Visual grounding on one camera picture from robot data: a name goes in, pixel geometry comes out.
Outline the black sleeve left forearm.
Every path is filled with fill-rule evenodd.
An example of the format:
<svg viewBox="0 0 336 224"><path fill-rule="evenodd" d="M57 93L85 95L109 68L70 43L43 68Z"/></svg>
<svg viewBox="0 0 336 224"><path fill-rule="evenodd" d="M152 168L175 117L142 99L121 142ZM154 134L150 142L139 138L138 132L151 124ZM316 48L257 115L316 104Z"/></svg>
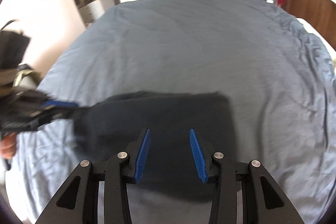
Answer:
<svg viewBox="0 0 336 224"><path fill-rule="evenodd" d="M6 30L14 22L17 20L9 20L1 28L1 87L7 87L14 82L17 67L22 62L31 40L22 30Z"/></svg>

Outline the left hand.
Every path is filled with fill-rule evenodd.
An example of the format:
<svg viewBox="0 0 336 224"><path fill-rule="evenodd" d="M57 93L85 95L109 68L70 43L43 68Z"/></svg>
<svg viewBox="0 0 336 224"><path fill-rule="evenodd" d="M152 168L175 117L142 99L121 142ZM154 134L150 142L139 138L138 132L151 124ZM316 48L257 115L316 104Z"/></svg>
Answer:
<svg viewBox="0 0 336 224"><path fill-rule="evenodd" d="M1 158L5 160L12 159L17 151L17 133L12 132L1 140Z"/></svg>

